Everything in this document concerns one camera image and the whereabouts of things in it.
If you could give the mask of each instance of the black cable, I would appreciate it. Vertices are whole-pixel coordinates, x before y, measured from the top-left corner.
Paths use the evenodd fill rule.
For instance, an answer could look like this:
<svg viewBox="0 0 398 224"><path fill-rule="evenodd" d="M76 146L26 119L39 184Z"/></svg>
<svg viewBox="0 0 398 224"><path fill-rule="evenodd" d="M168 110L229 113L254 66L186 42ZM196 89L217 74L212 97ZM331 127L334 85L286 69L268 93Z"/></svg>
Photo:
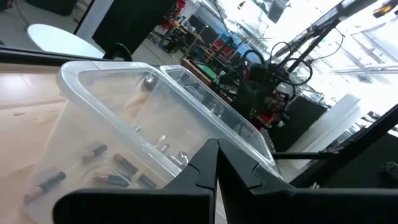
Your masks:
<svg viewBox="0 0 398 224"><path fill-rule="evenodd" d="M18 0L15 0L15 6L17 7L18 13L20 15L20 17L25 21L26 26L25 26L25 30L27 30L27 28L29 27L29 22L25 19L24 15L21 12L21 9L19 9L19 5L18 5Z"/></svg>
<svg viewBox="0 0 398 224"><path fill-rule="evenodd" d="M288 59L286 61L286 63L288 61L291 61L291 60L298 60L298 58L290 58L290 59ZM286 84L289 84L289 85L292 85L292 86L300 86L300 85L306 84L307 82L309 82L311 80L312 75L313 75L313 70L312 70L311 65L308 62L306 62L306 61L301 61L301 62L304 63L304 65L306 65L308 67L308 69L310 70L310 76L305 81L303 81L302 83L293 83L290 79L286 80L286 79L284 79L284 78L282 78L280 76L277 76L277 75L276 75L276 77L279 78L282 82L284 82Z"/></svg>
<svg viewBox="0 0 398 224"><path fill-rule="evenodd" d="M103 59L114 60L116 57L123 58L125 62L133 62L129 49L120 43L114 43L110 49L107 49Z"/></svg>
<svg viewBox="0 0 398 224"><path fill-rule="evenodd" d="M247 57L248 54L250 54L250 53L256 54L256 55L259 57L260 62L261 62L262 65L265 65L265 64L266 64L266 60L265 60L264 57L260 54L260 52L258 52L257 50L253 50L253 49L249 49L249 50L245 51L245 53L242 55L243 62L246 60L246 57Z"/></svg>
<svg viewBox="0 0 398 224"><path fill-rule="evenodd" d="M338 46L338 48L337 48L334 52L332 52L331 54L328 54L328 55L325 55L325 56L322 56L322 57L318 57L318 58L315 58L315 59L311 59L311 60L310 60L311 63L314 62L314 61L316 61L316 60L320 60L320 59L323 59L323 58L330 57L330 56L334 55L335 53L337 53L337 51L340 50L341 46L343 45L344 35L343 35L337 28L335 28L335 29L336 29L337 32L339 32L340 35L341 35L341 42L340 42L340 45Z"/></svg>
<svg viewBox="0 0 398 224"><path fill-rule="evenodd" d="M268 59L269 61L272 60L272 52L274 51L275 47L278 46L279 44L285 44L289 48L289 52L292 53L292 48L288 43L284 41L278 42L272 47L271 52L269 53L269 59Z"/></svg>

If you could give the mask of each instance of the wooden table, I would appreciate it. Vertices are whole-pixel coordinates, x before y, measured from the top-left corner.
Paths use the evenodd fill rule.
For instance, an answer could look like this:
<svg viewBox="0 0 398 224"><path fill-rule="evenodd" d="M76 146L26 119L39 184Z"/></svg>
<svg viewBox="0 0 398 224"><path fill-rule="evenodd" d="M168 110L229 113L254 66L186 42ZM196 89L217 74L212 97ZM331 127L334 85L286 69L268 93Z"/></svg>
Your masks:
<svg viewBox="0 0 398 224"><path fill-rule="evenodd" d="M179 21L176 21L176 20L170 21L170 20L169 20L168 22L169 22L169 24L171 25L171 28L169 28L169 29L166 31L166 33L164 34L163 38L162 38L162 39L159 41L159 43L157 44L160 48L163 48L163 43L166 41L167 38L169 38L169 37L173 34L173 31L174 31L175 29L178 29L179 31L183 31L183 33L186 34L186 32L185 32L183 29L180 28L180 27L181 27L181 24L180 24Z"/></svg>
<svg viewBox="0 0 398 224"><path fill-rule="evenodd" d="M0 64L0 223L35 223L19 205L65 99L58 67Z"/></svg>
<svg viewBox="0 0 398 224"><path fill-rule="evenodd" d="M188 33L191 34L192 36L194 36L201 43L203 43L203 44L205 43L205 41L202 39L202 37L199 34L197 34L196 32L192 32L192 31L188 30Z"/></svg>
<svg viewBox="0 0 398 224"><path fill-rule="evenodd" d="M183 59L181 61L181 65L184 66L186 69L191 71L196 77L198 77L206 86L210 87L219 97L221 97L225 102L230 104L232 99L227 96L225 93L220 91L213 82L203 73L199 68L197 68L191 61L187 59Z"/></svg>
<svg viewBox="0 0 398 224"><path fill-rule="evenodd" d="M210 57L210 55L213 53L213 52L210 52L210 51L209 51L209 48L204 47L204 46L202 46L202 45L200 46L200 48L203 49L203 50L205 51L206 57Z"/></svg>

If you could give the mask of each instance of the desk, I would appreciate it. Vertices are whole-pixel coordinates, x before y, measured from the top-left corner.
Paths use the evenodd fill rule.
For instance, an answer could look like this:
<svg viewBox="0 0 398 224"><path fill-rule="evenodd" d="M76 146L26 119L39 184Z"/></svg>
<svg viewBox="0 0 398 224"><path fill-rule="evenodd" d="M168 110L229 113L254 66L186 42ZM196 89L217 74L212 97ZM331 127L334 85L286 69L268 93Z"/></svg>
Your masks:
<svg viewBox="0 0 398 224"><path fill-rule="evenodd" d="M178 28L179 30L182 30L182 29L180 29L181 24L180 24L179 21L176 21L176 20L170 21L170 20L169 20L168 22L169 22L169 24L171 25L171 28L169 28L169 29L166 31L166 33L164 34L163 38L161 38L161 40L160 40L159 43L157 44L160 48L163 48L163 43L166 41L167 38L169 38L169 37L173 34L173 31L174 31L176 28Z"/></svg>
<svg viewBox="0 0 398 224"><path fill-rule="evenodd" d="M202 45L200 46L200 48L205 51L206 57L209 57L212 54L212 52L209 51L209 48L204 47Z"/></svg>
<svg viewBox="0 0 398 224"><path fill-rule="evenodd" d="M197 33L193 33L193 32L190 32L190 34L191 35L193 35L194 37L195 37L195 40L193 40L193 42L192 42L192 44L191 44L191 46L189 46L189 48L188 48L188 50L187 50L187 55L189 55L189 51L191 50L191 48L195 45L195 43L199 40L201 43L205 43L205 41L201 38L201 36L199 35L199 34L197 34Z"/></svg>
<svg viewBox="0 0 398 224"><path fill-rule="evenodd" d="M68 55L103 58L104 53L80 37L65 30L44 25L33 24L28 27L30 39L42 50Z"/></svg>
<svg viewBox="0 0 398 224"><path fill-rule="evenodd" d="M225 93L220 91L216 85L214 85L213 81L210 80L199 68L197 68L193 62L183 59L181 61L181 65L184 66L186 69L191 71L196 77L198 77L206 86L210 87L219 97L221 97L225 102L230 104L232 99L228 97Z"/></svg>
<svg viewBox="0 0 398 224"><path fill-rule="evenodd" d="M196 40L199 40L201 43L205 43L205 41L202 39L202 37L196 33L196 32L192 32L191 30L188 30L188 33L191 34L192 36L194 36L196 38Z"/></svg>

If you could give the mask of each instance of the metal rod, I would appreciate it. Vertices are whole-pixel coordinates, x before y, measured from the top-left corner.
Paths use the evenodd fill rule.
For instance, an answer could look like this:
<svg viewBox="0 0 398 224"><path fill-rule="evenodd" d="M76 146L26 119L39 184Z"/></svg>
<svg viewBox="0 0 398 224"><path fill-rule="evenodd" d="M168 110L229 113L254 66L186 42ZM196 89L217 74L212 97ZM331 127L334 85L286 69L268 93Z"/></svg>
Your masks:
<svg viewBox="0 0 398 224"><path fill-rule="evenodd" d="M398 58L394 55L391 54L388 50L388 47L381 46L379 41L375 41L376 37L372 35L371 32L363 32L362 33L370 42L372 42L373 46L376 46L378 50L380 50L385 56L389 57L391 60L394 62L398 62Z"/></svg>
<svg viewBox="0 0 398 224"><path fill-rule="evenodd" d="M339 156L334 152L273 152L274 159L331 159Z"/></svg>
<svg viewBox="0 0 398 224"><path fill-rule="evenodd" d="M375 48L373 49L368 49L365 45L363 45L357 38L354 36L351 36L352 39L355 40L355 42L359 45L359 47L367 54L369 55L373 60L375 60L377 63L381 64L384 63L383 60L381 60L376 54L373 53Z"/></svg>

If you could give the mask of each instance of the red machine part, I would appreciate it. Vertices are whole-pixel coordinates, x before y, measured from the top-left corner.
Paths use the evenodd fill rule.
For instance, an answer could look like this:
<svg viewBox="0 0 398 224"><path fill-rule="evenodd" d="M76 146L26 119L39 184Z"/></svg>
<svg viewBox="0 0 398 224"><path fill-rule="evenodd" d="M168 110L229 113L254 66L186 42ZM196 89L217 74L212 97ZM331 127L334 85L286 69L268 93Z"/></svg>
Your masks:
<svg viewBox="0 0 398 224"><path fill-rule="evenodd" d="M212 43L212 45L209 47L209 50L210 50L211 52L215 52L215 51L217 51L218 49L222 48L222 46L224 46L224 44L225 44L225 42L223 41L223 39L217 38L217 39ZM229 46L226 46L226 47L223 49L223 51L221 52L221 54L222 54L223 56L227 56L229 53L231 53L231 51L232 51L232 48L230 48Z"/></svg>
<svg viewBox="0 0 398 224"><path fill-rule="evenodd" d="M269 98L274 99L278 103L273 103L272 108L268 113L258 115L258 118L262 120L262 123L260 123L260 121L258 121L257 119L252 119L250 121L250 123L253 124L253 126L258 130L261 130L263 124L270 125L277 118L277 114L284 108L284 105L287 103L285 102L285 99L283 97L274 92L271 92L269 94Z"/></svg>
<svg viewBox="0 0 398 224"><path fill-rule="evenodd" d="M171 28L172 25L170 24L169 21L176 20L177 17L181 14L182 9L184 9L186 5L187 5L186 0L177 0L177 2L175 3L175 11L173 11L173 13L175 13L173 15L174 17L171 19L164 19L160 23L160 25L163 27L163 29L167 30L167 29Z"/></svg>

